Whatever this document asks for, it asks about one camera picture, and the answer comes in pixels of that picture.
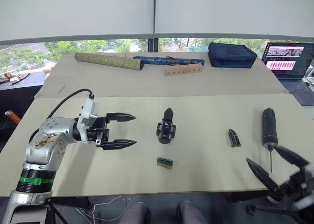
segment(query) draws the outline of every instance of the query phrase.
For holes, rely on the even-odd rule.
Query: beige table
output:
[[[85,98],[73,98],[55,115],[74,118]],[[289,94],[160,98],[95,98],[100,116],[125,112],[136,120],[109,124],[110,139],[138,142],[126,149],[103,151],[94,145],[70,144],[53,184],[54,196],[135,193],[243,191],[263,189],[245,159],[269,171],[269,153],[261,145],[262,111],[275,110],[279,145],[314,160],[314,124]],[[35,99],[0,153],[0,196],[16,187],[31,133],[60,99]],[[174,111],[175,139],[158,142],[157,123],[167,107]],[[228,129],[242,146],[231,148]],[[157,166],[157,157],[174,161],[173,169]],[[271,177],[283,182],[296,171],[276,152]]]
[[[109,55],[130,58],[136,55],[195,58],[204,59],[205,65],[201,73],[165,76],[164,65],[145,65],[143,70],[135,71],[77,62],[73,53],[64,54],[35,98],[60,98],[80,88],[90,88],[96,97],[288,93],[259,58],[251,69],[241,69],[214,68],[210,65],[207,52],[109,53]]]

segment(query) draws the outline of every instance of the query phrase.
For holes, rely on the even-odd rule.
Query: blue pouch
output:
[[[213,67],[251,68],[257,55],[245,45],[210,43],[208,56]]]

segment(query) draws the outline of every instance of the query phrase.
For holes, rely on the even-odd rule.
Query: cardboard tube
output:
[[[107,66],[115,66],[133,70],[142,70],[143,62],[138,59],[119,57],[119,56],[107,56],[93,53],[75,53],[75,59],[77,61],[90,62],[95,64],[107,65]]]

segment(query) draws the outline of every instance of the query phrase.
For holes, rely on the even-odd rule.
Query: wooden block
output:
[[[201,63],[190,64],[190,65],[176,65],[176,66],[167,66],[165,68],[166,75],[183,75],[196,72],[202,72],[204,66]]]
[[[157,165],[165,167],[167,169],[172,169],[173,161],[170,159],[158,157],[157,158]]]

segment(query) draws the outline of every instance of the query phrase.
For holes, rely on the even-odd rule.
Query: screwdriver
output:
[[[278,144],[277,131],[276,131],[276,118],[273,109],[268,108],[263,112],[263,146],[269,150],[270,154],[270,172],[273,171],[271,153],[274,146]]]

